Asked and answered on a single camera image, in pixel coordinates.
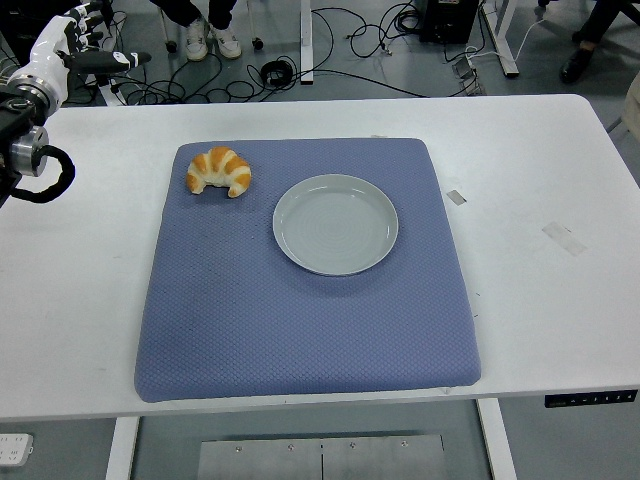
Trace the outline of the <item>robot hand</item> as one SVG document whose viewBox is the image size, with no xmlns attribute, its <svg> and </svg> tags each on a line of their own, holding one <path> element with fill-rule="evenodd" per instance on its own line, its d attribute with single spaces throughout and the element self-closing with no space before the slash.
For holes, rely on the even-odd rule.
<svg viewBox="0 0 640 480">
<path fill-rule="evenodd" d="M 88 1 L 54 16 L 31 48 L 29 62 L 9 79 L 8 87 L 32 94 L 55 111 L 68 98 L 71 74 L 111 75 L 127 72 L 151 60 L 147 52 L 103 50 L 91 44 L 102 37 L 101 1 Z"/>
</svg>

